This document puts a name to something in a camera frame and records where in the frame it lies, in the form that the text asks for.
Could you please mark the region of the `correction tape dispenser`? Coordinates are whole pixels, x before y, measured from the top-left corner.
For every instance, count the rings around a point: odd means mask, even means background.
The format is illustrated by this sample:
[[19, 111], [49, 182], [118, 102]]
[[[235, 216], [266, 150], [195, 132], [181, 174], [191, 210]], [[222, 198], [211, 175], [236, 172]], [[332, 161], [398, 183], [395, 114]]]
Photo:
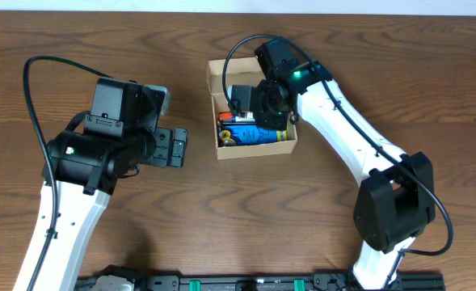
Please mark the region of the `correction tape dispenser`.
[[222, 147], [235, 146], [236, 141], [232, 138], [232, 133], [228, 129], [222, 129], [218, 133], [219, 144]]

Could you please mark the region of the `cardboard box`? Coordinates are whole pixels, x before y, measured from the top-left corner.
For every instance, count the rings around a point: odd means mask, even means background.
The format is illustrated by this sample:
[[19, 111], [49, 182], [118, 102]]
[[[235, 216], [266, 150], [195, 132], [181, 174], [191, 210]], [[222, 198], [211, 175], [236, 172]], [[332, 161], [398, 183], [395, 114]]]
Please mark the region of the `cardboard box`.
[[[228, 112], [221, 76], [225, 60], [209, 61], [207, 65], [207, 84], [211, 95], [213, 108], [213, 129], [218, 160], [230, 158], [247, 158], [274, 154], [291, 154], [297, 144], [296, 127], [287, 124], [287, 140], [262, 145], [219, 146], [217, 132], [217, 117], [221, 112]], [[258, 85], [264, 79], [263, 72], [255, 57], [231, 59], [226, 71], [226, 84], [229, 85]]]

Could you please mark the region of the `yellow highlighter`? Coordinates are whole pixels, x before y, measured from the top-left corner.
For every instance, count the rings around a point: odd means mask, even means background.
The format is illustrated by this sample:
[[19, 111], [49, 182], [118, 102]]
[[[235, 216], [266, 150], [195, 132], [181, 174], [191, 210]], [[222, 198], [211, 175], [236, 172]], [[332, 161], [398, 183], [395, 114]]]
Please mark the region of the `yellow highlighter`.
[[276, 140], [277, 141], [287, 141], [287, 132], [286, 131], [277, 131], [276, 132]]

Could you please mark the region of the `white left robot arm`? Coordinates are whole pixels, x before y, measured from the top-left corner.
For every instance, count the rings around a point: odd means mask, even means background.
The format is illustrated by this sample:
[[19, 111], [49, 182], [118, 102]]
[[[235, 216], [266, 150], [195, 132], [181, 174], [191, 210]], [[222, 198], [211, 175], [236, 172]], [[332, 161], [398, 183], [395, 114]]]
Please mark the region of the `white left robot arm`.
[[72, 290], [93, 230], [118, 180], [141, 166], [183, 166], [186, 129], [158, 127], [171, 99], [164, 86], [100, 78], [92, 107], [48, 144], [39, 217], [16, 290]]

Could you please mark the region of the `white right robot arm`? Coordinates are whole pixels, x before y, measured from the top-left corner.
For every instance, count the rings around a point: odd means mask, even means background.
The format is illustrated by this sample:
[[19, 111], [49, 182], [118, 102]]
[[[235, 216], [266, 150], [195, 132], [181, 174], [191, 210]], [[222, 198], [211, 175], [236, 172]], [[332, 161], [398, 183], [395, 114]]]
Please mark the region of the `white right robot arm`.
[[433, 167], [386, 140], [348, 101], [318, 61], [299, 61], [293, 45], [269, 40], [255, 50], [265, 79], [256, 87], [255, 117], [266, 127], [302, 118], [327, 140], [355, 178], [353, 212], [362, 237], [352, 274], [362, 289], [396, 280], [402, 257], [436, 218]]

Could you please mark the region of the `black whiteboard marker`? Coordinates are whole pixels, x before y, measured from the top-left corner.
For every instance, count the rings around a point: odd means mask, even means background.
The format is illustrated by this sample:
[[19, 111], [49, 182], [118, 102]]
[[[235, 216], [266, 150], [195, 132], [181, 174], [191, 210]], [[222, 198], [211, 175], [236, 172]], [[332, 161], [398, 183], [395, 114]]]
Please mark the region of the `black whiteboard marker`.
[[233, 116], [232, 122], [235, 123], [255, 123], [255, 119], [253, 117], [242, 117], [242, 116]]

